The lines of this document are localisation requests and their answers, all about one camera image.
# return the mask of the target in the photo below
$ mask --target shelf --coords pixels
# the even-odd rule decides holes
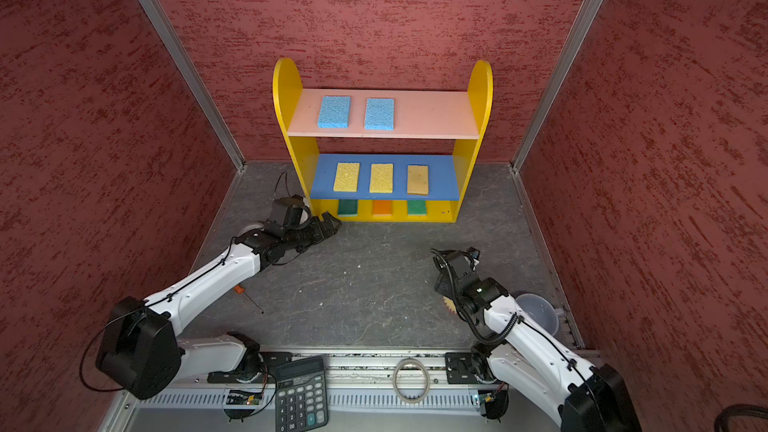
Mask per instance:
[[[357,192],[335,192],[336,164],[359,162],[360,177]],[[391,194],[368,192],[371,180],[371,164],[394,164]],[[429,166],[429,195],[408,194],[408,166]],[[387,154],[320,154],[315,180],[310,191],[312,199],[356,198],[378,200],[459,200],[456,168],[453,156],[394,156]]]
[[[339,213],[338,200],[312,200],[312,204],[317,207],[319,214],[330,212],[336,217]],[[359,200],[357,216],[339,217],[339,220],[344,222],[454,222],[456,220],[451,212],[451,203],[444,200],[428,200],[426,216],[409,216],[408,205],[404,200],[392,202],[391,216],[374,216],[372,210],[373,200]]]
[[[324,96],[350,96],[350,124],[346,129],[317,126]],[[366,130],[366,99],[395,100],[395,129]],[[477,139],[475,115],[466,92],[421,90],[304,89],[288,135],[297,137],[378,137],[383,139]]]

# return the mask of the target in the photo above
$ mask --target blue shelf board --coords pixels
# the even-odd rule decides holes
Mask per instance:
[[[335,192],[336,164],[359,162],[357,192]],[[371,164],[394,164],[391,194],[371,194]],[[408,194],[408,166],[429,166],[429,195]],[[320,154],[312,184],[312,198],[356,198],[358,200],[458,200],[453,156],[398,156],[389,154]]]

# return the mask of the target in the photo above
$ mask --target pink shelf board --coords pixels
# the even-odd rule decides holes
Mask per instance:
[[[321,129],[317,126],[324,96],[350,96],[350,126]],[[395,100],[395,129],[366,130],[366,99]],[[288,126],[289,136],[379,137],[390,139],[479,138],[469,95],[466,92],[421,90],[304,89]]]

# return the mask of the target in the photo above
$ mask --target blue sponge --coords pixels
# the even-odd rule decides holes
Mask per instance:
[[[321,129],[346,129],[350,125],[350,97],[324,96],[317,126]]]
[[[366,103],[366,129],[395,129],[394,99],[368,99]]]

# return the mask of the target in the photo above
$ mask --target yellow sponge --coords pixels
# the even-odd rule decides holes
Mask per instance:
[[[429,195],[429,166],[408,166],[408,193]]]
[[[360,162],[339,162],[336,164],[334,192],[357,192],[357,178],[360,175]]]
[[[370,192],[376,194],[392,193],[393,164],[371,164]]]

